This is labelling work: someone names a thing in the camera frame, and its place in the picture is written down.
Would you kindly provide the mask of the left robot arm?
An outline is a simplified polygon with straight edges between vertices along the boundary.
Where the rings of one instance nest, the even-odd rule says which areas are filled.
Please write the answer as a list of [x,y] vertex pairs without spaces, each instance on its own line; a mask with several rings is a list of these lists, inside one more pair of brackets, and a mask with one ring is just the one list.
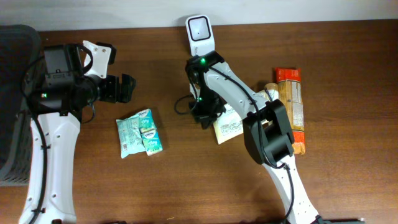
[[45,47],[21,86],[31,114],[29,188],[19,223],[75,223],[73,163],[83,110],[96,101],[128,103],[136,80],[108,75],[116,48],[107,43]]

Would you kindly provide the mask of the white Pantene tube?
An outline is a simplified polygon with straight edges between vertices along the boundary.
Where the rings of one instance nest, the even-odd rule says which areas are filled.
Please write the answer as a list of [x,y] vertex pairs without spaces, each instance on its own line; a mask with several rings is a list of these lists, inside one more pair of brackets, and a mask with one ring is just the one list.
[[279,99],[279,87],[276,83],[268,83],[264,86],[265,97],[269,101],[274,101]]

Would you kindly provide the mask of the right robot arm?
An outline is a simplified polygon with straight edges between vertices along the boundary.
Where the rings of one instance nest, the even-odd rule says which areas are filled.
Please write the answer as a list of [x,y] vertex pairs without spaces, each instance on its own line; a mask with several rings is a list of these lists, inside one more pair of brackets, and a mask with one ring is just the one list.
[[190,112],[202,128],[224,113],[225,103],[241,118],[246,150],[268,171],[282,200],[282,223],[324,223],[300,179],[294,134],[284,104],[251,90],[215,51],[188,59],[185,71],[195,97]]

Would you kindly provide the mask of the cream snack bag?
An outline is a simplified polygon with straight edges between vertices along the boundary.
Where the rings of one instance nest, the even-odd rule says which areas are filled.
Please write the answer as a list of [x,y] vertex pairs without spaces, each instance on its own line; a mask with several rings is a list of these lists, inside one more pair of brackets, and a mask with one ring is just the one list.
[[225,112],[213,123],[218,144],[222,144],[243,133],[242,119],[229,105],[224,105]]

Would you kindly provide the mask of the light teal wipes packet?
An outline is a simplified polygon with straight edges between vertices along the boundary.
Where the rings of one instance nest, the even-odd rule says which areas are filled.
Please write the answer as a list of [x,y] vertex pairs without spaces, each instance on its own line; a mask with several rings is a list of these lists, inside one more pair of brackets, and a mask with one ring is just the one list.
[[139,130],[139,116],[136,114],[127,119],[117,119],[119,141],[121,145],[121,158],[130,154],[144,152],[146,149],[142,143]]

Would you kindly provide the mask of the teal tissue pack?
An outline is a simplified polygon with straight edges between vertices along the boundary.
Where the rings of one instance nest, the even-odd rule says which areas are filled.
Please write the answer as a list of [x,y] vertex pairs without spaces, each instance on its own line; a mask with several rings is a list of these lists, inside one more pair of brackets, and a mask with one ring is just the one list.
[[152,111],[150,109],[145,109],[137,114],[139,116],[139,129],[140,132],[145,133],[156,129],[155,122],[152,117]]
[[141,134],[143,145],[148,156],[163,151],[163,147],[156,129]]

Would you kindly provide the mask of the orange pasta bag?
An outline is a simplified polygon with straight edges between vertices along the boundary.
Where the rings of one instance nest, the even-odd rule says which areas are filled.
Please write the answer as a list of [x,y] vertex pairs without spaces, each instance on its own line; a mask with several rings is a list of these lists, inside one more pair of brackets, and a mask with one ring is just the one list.
[[303,155],[306,150],[303,101],[301,94],[301,70],[275,68],[275,74],[278,84],[279,100],[285,105],[294,135],[294,153]]

